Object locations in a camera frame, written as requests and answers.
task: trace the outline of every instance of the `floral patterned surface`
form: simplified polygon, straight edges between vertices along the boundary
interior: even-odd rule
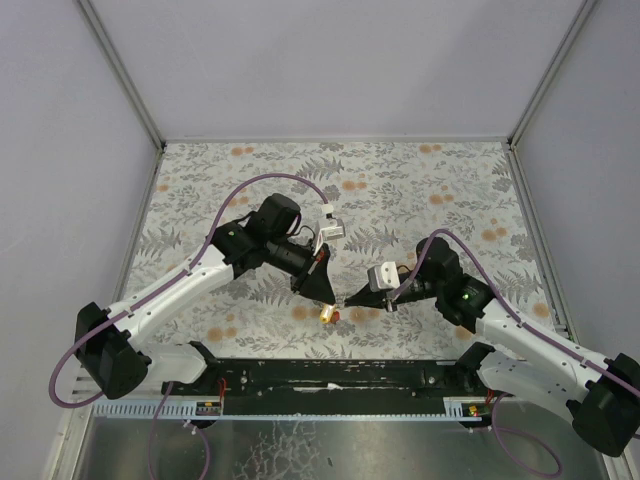
[[[332,245],[329,275],[338,299],[358,291],[369,267],[415,265],[415,246],[446,227],[461,236],[501,291],[551,326],[533,246],[501,145],[481,143],[170,144],[138,242],[127,296],[196,250],[224,198],[240,182],[296,173],[329,197],[347,237]],[[243,190],[224,221],[257,210],[271,193],[293,198],[303,224],[320,215],[318,196],[286,179]],[[300,242],[306,241],[302,234]],[[466,271],[477,274],[466,256]],[[206,294],[155,335],[162,343],[203,341],[217,356],[455,359],[475,340],[442,319],[433,300],[379,310],[341,309],[336,325],[294,296],[286,274],[263,266]]]

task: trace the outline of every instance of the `gray wall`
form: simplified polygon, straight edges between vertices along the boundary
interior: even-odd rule
[[[639,25],[637,0],[601,2],[518,149],[580,340],[636,359]]]
[[[0,65],[0,478],[34,480],[51,369],[111,300],[154,151],[71,0],[0,2]]]
[[[506,136],[582,0],[94,0],[168,138]]]

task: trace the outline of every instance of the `purple cable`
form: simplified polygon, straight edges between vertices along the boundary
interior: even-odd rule
[[[427,255],[427,251],[429,250],[429,247],[431,246],[431,243],[433,242],[433,239],[436,238],[436,236],[441,234],[441,233],[451,237],[458,245],[460,245],[460,248],[462,248],[465,251],[465,253],[469,256],[469,258],[471,259],[473,264],[476,266],[476,268],[480,272],[480,275],[482,275],[482,278],[484,278],[485,282],[487,282],[487,285],[489,285],[489,288],[491,288],[491,291],[495,295],[496,300],[498,300],[500,305],[502,305],[502,307],[506,310],[506,312],[509,315],[511,315],[511,317],[513,317],[513,319],[516,321],[516,323],[521,325],[522,328],[527,330],[529,333],[532,333],[533,335],[535,335],[536,337],[538,337],[542,341],[554,346],[555,348],[557,348],[561,352],[569,355],[574,360],[577,360],[581,364],[586,365],[587,367],[591,368],[592,370],[595,370],[600,375],[603,375],[603,376],[607,377],[609,380],[617,383],[622,388],[626,389],[627,391],[631,392],[636,397],[640,398],[640,390],[638,390],[637,388],[634,388],[633,386],[629,385],[627,382],[625,382],[621,378],[616,377],[615,375],[613,375],[612,373],[608,372],[604,368],[596,365],[591,360],[585,359],[582,355],[576,353],[571,348],[565,347],[564,345],[562,345],[561,343],[557,342],[553,338],[548,337],[544,333],[542,333],[542,332],[538,331],[537,329],[533,328],[528,323],[523,322],[522,319],[520,318],[520,316],[516,313],[516,311],[511,307],[511,305],[509,305],[509,303],[502,296],[502,294],[500,293],[500,290],[498,290],[498,287],[496,287],[495,284],[491,281],[491,278],[489,278],[489,275],[484,270],[484,268],[482,268],[482,265],[480,265],[480,262],[478,261],[476,256],[473,254],[473,252],[469,249],[469,247],[467,247],[464,244],[464,242],[462,240],[460,240],[460,238],[458,238],[455,234],[453,234],[452,232],[450,232],[449,230],[447,230],[445,228],[439,228],[437,230],[434,230],[434,232],[431,235],[429,235],[429,238],[427,239],[427,242],[425,243],[424,247],[422,248],[422,252],[420,253],[420,256],[418,257],[418,262],[416,263],[416,266],[414,267],[413,271],[411,272],[411,275],[409,275],[409,278],[407,278],[402,283],[402,285],[400,285],[398,288],[396,288],[392,292],[394,298],[397,298],[398,295],[400,295],[402,292],[404,292],[409,287],[411,282],[413,282],[413,280],[416,278],[416,275],[418,274],[418,270],[420,269],[420,266],[422,265],[422,262],[424,261],[424,258]]]
[[[500,395],[495,403],[493,404],[493,410],[491,411],[491,426],[493,428],[493,433],[496,436],[496,440],[498,440],[498,443],[500,444],[500,446],[502,447],[502,449],[504,450],[504,452],[507,454],[507,456],[517,465],[519,465],[520,467],[524,468],[527,472],[531,473],[532,475],[536,475],[538,477],[542,477],[542,478],[558,478],[560,475],[562,475],[562,472],[564,470],[564,467],[562,466],[562,462],[560,461],[560,458],[558,458],[558,455],[551,450],[551,447],[549,445],[547,445],[546,443],[544,443],[542,440],[540,440],[538,437],[531,435],[530,433],[527,432],[523,432],[522,430],[517,430],[515,428],[507,428],[507,427],[498,427],[498,423],[497,423],[497,419],[498,419],[498,405],[500,405],[500,401],[508,396],[508,393],[503,393],[502,395]],[[554,473],[544,473],[541,472],[539,470],[535,470],[534,468],[531,468],[530,466],[526,465],[524,462],[520,461],[519,459],[517,459],[507,448],[507,446],[504,443],[504,440],[502,440],[502,437],[500,437],[500,433],[510,433],[512,435],[518,435],[519,437],[523,437],[526,438],[528,440],[531,440],[532,442],[537,443],[538,445],[540,445],[542,448],[544,448],[547,452],[549,452],[549,455],[551,455],[553,457],[553,459],[556,462],[556,465],[558,465],[558,470],[555,471]]]
[[[151,443],[153,442],[153,434],[155,433],[156,422],[158,421],[158,415],[160,414],[162,407],[164,407],[164,404],[167,401],[167,398],[169,398],[169,394],[171,393],[172,388],[173,388],[173,382],[169,382],[169,385],[167,385],[167,391],[164,393],[164,397],[162,397],[162,400],[160,400],[160,404],[158,405],[156,412],[153,414],[153,419],[151,420],[151,431],[149,432],[149,443],[147,443],[147,467],[149,469],[149,478],[151,478],[151,480],[156,480],[156,477],[153,473],[153,467],[151,466],[152,465]],[[204,443],[204,454],[205,454],[204,467],[202,468],[202,473],[198,477],[198,480],[203,480],[204,477],[207,475],[207,472],[209,471],[209,465],[211,464],[211,448],[209,447],[209,442],[207,441],[207,437],[205,436],[203,431],[200,430],[199,428],[196,428],[196,432],[198,432],[198,434],[200,435],[200,438],[202,439],[202,442]]]
[[[209,234],[207,235],[207,238],[206,238],[204,244],[202,245],[202,248],[198,251],[196,256],[193,258],[193,260],[189,264],[189,266],[191,268],[194,268],[198,264],[198,262],[200,261],[200,259],[204,255],[205,251],[207,250],[207,247],[209,246],[209,244],[211,243],[211,239],[213,238],[213,234],[216,231],[216,228],[218,228],[218,223],[220,222],[220,219],[222,218],[222,213],[227,208],[227,206],[229,205],[229,203],[231,202],[233,197],[235,197],[236,194],[238,194],[238,192],[240,192],[240,190],[242,190],[243,188],[245,188],[245,187],[247,187],[247,186],[251,185],[252,183],[255,183],[255,182],[259,181],[259,180],[264,180],[266,178],[288,178],[290,180],[296,180],[298,182],[304,183],[308,187],[311,187],[313,190],[315,190],[315,192],[318,195],[320,195],[320,198],[322,198],[322,201],[324,203],[329,203],[329,199],[324,194],[324,192],[322,190],[320,190],[313,182],[307,180],[306,178],[299,177],[297,175],[290,175],[288,173],[266,173],[264,175],[258,175],[257,177],[253,177],[253,178],[247,180],[246,182],[242,182],[240,185],[238,185],[229,194],[229,196],[226,198],[226,200],[223,202],[222,206],[218,210],[218,213],[216,214],[216,217],[213,220],[213,224],[211,225],[211,229],[209,230]],[[164,285],[158,287],[156,290],[151,292],[149,295],[147,295],[146,297],[144,297],[141,300],[138,300],[136,303],[134,303],[131,306],[131,311],[130,312],[124,311],[122,313],[119,313],[115,317],[110,318],[109,320],[107,320],[106,322],[101,324],[100,326],[94,328],[93,330],[87,332],[82,337],[80,337],[78,339],[78,341],[76,341],[76,343],[74,343],[73,346],[69,350],[67,350],[64,353],[64,355],[62,355],[62,358],[60,358],[60,360],[58,361],[58,363],[54,367],[53,372],[51,373],[51,377],[49,378],[49,397],[51,398],[51,401],[53,403],[55,403],[57,406],[62,407],[62,408],[80,408],[80,407],[84,407],[86,405],[89,405],[89,404],[93,403],[94,401],[96,401],[98,398],[100,398],[102,396],[102,392],[97,393],[93,397],[87,398],[86,400],[82,400],[82,401],[77,402],[77,403],[65,402],[60,397],[58,397],[58,394],[56,393],[56,382],[58,381],[58,376],[60,375],[60,372],[62,371],[62,367],[64,367],[65,363],[67,363],[67,361],[76,352],[76,350],[81,348],[85,343],[87,343],[89,340],[91,340],[97,334],[99,334],[103,330],[109,328],[111,325],[113,325],[114,323],[118,322],[119,320],[122,320],[127,315],[129,315],[131,312],[135,312],[140,307],[144,306],[145,304],[147,304],[148,302],[150,302],[151,300],[156,298],[158,295],[160,295],[161,293],[163,293],[167,289],[171,288],[177,282],[182,280],[186,275],[187,275],[187,271],[186,270],[182,270],[179,274],[177,274],[175,277],[173,277],[167,283],[165,283]]]

